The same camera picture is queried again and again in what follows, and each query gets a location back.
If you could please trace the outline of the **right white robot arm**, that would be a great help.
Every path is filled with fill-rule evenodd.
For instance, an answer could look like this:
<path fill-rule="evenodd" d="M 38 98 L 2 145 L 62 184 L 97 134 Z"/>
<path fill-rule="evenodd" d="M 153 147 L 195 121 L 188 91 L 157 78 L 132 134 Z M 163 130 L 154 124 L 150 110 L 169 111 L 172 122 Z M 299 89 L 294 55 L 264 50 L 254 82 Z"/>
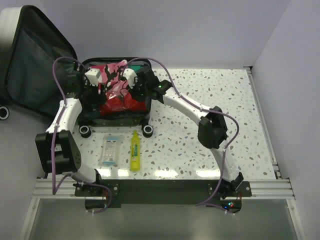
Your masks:
<path fill-rule="evenodd" d="M 211 151 L 220 170 L 215 192 L 223 190 L 227 196 L 233 197 L 241 190 L 244 177 L 228 152 L 229 146 L 235 140 L 234 137 L 228 138 L 225 120 L 229 117 L 228 114 L 217 106 L 210 108 L 182 94 L 174 85 L 173 79 L 160 81 L 152 70 L 141 68 L 134 71 L 126 68 L 122 72 L 122 78 L 127 80 L 133 99 L 143 101 L 150 97 L 174 108 L 197 125 L 198 141 Z"/>

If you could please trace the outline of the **pink camouflage pants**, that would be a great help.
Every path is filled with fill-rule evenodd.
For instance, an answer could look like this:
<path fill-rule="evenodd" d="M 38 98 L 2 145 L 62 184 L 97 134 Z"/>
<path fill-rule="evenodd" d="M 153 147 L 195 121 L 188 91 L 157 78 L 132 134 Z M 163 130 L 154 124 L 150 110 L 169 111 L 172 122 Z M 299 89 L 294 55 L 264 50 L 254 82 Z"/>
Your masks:
<path fill-rule="evenodd" d="M 102 82 L 105 84 L 106 91 L 120 95 L 127 93 L 128 83 L 126 80 L 122 80 L 120 74 L 122 73 L 127 60 L 123 59 L 118 62 L 107 63 L 103 65 L 93 65 L 91 68 L 98 69 L 101 72 Z"/>

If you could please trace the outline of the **red item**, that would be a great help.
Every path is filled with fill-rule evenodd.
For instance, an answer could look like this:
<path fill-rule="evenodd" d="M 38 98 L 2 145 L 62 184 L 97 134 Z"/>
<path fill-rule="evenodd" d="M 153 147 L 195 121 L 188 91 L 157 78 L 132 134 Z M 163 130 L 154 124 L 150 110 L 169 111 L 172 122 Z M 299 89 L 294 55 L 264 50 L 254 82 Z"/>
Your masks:
<path fill-rule="evenodd" d="M 146 102 L 139 102 L 132 98 L 132 95 L 126 90 L 120 91 L 109 90 L 106 92 L 106 102 L 99 107 L 101 116 L 129 112 L 146 112 Z"/>

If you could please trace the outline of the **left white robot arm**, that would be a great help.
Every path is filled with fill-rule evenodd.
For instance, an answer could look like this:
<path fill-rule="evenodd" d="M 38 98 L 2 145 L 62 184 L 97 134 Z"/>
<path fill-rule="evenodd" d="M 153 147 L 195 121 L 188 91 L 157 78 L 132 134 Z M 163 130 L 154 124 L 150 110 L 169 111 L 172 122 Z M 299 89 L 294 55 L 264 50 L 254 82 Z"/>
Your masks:
<path fill-rule="evenodd" d="M 98 171 L 82 163 L 82 157 L 72 130 L 83 110 L 77 96 L 67 96 L 52 67 L 53 79 L 61 93 L 58 111 L 44 133 L 37 134 L 35 144 L 44 172 L 51 173 L 51 191 L 56 195 L 63 181 L 70 177 L 86 186 L 92 196 L 99 196 L 104 190 Z"/>

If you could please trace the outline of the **green Guess shirt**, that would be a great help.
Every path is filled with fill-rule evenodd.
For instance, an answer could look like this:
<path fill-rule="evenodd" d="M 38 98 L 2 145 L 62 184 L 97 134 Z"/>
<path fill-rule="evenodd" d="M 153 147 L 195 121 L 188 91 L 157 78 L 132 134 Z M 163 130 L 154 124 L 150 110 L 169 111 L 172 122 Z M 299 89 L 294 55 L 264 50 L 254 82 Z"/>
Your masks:
<path fill-rule="evenodd" d="M 133 70 L 137 74 L 142 71 L 143 67 L 143 65 L 131 65 L 128 68 Z"/>

